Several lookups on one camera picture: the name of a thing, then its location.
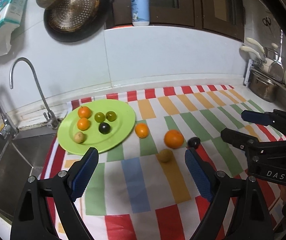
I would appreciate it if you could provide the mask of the dark plum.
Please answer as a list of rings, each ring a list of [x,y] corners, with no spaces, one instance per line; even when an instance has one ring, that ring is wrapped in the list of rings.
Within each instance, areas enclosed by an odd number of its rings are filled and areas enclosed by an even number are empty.
[[[108,134],[111,131],[111,127],[110,124],[106,123],[106,122],[101,122],[99,124],[99,132],[101,134]]]
[[[194,148],[195,150],[200,146],[200,139],[199,137],[192,137],[187,141],[188,148]]]

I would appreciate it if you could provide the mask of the large orange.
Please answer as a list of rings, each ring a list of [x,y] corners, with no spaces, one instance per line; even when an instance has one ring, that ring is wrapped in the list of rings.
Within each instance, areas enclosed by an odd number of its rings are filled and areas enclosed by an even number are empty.
[[[184,137],[179,131],[172,129],[164,135],[164,143],[167,147],[172,149],[180,148],[184,143]]]

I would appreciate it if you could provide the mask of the brown kiwi fruit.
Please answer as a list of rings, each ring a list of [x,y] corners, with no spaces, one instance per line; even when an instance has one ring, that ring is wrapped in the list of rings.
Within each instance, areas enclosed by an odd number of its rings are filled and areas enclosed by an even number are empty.
[[[156,157],[159,162],[168,163],[173,158],[173,152],[166,148],[161,150],[158,154],[156,154]]]

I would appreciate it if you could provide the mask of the beige longan fruit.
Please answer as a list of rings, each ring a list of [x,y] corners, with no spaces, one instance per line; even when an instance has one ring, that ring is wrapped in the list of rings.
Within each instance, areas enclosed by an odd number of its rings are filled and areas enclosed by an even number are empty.
[[[82,132],[77,132],[74,135],[74,142],[76,142],[77,144],[82,144],[86,139],[86,135]]]

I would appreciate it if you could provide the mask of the small orange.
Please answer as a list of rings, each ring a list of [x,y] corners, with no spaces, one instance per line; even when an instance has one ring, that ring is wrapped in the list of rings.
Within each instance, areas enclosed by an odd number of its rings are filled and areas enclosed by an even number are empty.
[[[77,122],[77,128],[81,131],[86,131],[91,126],[91,122],[87,118],[80,118]]]
[[[140,139],[144,139],[149,135],[148,126],[145,123],[138,123],[135,127],[135,133]]]

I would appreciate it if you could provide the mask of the orange with stem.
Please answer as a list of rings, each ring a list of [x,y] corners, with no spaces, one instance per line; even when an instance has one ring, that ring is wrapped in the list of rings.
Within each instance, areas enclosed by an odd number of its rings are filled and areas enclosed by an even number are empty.
[[[90,118],[92,116],[92,111],[87,106],[80,106],[78,109],[78,116],[79,118]]]

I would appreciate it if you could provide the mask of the green grape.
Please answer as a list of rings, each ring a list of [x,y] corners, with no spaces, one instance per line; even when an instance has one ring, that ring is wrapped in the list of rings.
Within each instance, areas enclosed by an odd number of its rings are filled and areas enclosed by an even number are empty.
[[[117,119],[117,114],[114,111],[108,111],[106,113],[106,119],[109,122],[113,122],[113,121],[115,121]]]
[[[102,112],[97,112],[94,116],[96,122],[101,123],[106,119],[106,115]]]

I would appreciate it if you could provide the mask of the metal spatula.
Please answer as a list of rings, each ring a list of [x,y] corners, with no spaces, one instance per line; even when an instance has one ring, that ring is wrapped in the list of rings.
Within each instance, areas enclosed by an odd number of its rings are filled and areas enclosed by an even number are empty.
[[[282,64],[282,48],[283,48],[283,31],[282,29],[280,29],[280,46],[279,46],[278,59],[270,65],[268,72],[268,74],[278,82],[283,81],[285,72]]]

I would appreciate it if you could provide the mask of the stainless steel sink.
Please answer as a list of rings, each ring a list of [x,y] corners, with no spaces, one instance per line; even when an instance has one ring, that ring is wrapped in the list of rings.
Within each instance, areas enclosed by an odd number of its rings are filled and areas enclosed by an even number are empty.
[[[11,222],[30,176],[40,176],[54,133],[0,139],[0,215]]]

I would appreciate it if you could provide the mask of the black scissors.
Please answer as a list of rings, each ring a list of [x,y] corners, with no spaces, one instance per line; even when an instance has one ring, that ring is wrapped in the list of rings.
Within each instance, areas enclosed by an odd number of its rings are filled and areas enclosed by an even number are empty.
[[[272,29],[271,29],[272,21],[271,21],[271,19],[269,17],[265,17],[262,19],[262,22],[263,22],[264,26],[268,27],[268,29],[272,33]]]

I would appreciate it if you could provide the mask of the colourful striped tablecloth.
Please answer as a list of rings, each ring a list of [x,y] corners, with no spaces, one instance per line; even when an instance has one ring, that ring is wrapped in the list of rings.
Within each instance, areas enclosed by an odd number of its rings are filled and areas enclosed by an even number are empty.
[[[89,185],[75,206],[95,239],[189,239],[209,206],[202,198],[185,164],[186,145],[171,149],[164,143],[175,129],[185,140],[199,137],[198,153],[217,171],[234,178],[247,177],[241,150],[223,142],[224,128],[257,137],[283,141],[272,127],[242,120],[244,110],[265,112],[257,98],[227,85],[181,86],[106,94],[105,99],[127,103],[137,123],[149,135],[135,132],[101,153]],[[158,161],[163,149],[173,152],[168,163]]]

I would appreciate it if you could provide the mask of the green plate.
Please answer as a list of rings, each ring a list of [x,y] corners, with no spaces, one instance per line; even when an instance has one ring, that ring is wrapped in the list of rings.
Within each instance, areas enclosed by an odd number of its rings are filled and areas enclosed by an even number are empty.
[[[81,144],[75,142],[74,135],[80,131],[77,126],[78,108],[74,109],[61,122],[57,139],[59,145],[71,154],[84,155],[88,148],[94,147],[99,153],[111,150],[123,142],[131,133],[135,125],[135,111],[127,103],[113,99],[102,99],[85,103],[83,106],[88,107],[92,111],[89,118],[90,127],[83,131],[85,140]],[[112,111],[116,114],[116,120],[105,122],[110,126],[110,132],[102,134],[99,131],[99,123],[95,121],[95,114],[101,112],[106,114]]]

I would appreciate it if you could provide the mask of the white soap dispenser bottle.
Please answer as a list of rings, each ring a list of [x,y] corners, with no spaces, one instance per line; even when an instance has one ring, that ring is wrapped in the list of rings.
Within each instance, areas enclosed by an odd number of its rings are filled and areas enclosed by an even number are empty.
[[[150,0],[131,0],[132,24],[135,27],[150,24]]]

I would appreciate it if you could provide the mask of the black frying pan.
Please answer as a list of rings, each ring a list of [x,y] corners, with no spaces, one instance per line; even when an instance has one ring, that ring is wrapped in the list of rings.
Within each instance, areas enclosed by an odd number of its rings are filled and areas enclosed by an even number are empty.
[[[112,0],[64,0],[45,10],[45,29],[57,41],[81,41],[103,27],[111,9]]]

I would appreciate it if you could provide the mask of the dark wooden window frame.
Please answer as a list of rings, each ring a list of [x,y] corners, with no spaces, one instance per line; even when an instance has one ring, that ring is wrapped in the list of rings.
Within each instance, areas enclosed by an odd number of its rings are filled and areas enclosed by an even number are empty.
[[[150,0],[150,23],[244,39],[242,0]]]

